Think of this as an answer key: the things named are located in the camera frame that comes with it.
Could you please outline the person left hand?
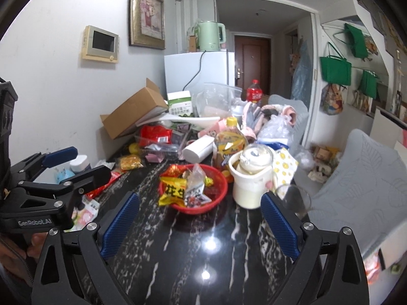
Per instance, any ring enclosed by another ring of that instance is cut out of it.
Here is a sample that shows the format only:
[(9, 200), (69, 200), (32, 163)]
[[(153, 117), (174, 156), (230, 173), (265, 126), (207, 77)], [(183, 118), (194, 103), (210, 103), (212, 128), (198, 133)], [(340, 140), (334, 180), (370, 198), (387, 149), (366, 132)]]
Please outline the person left hand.
[(17, 259), (17, 255), (13, 251), (18, 253), (23, 258), (26, 258), (28, 256), (34, 258), (35, 260), (38, 260), (47, 236), (47, 233), (32, 234), (30, 241), (27, 242), (26, 250), (24, 250), (20, 249), (12, 240), (2, 235), (1, 260)]

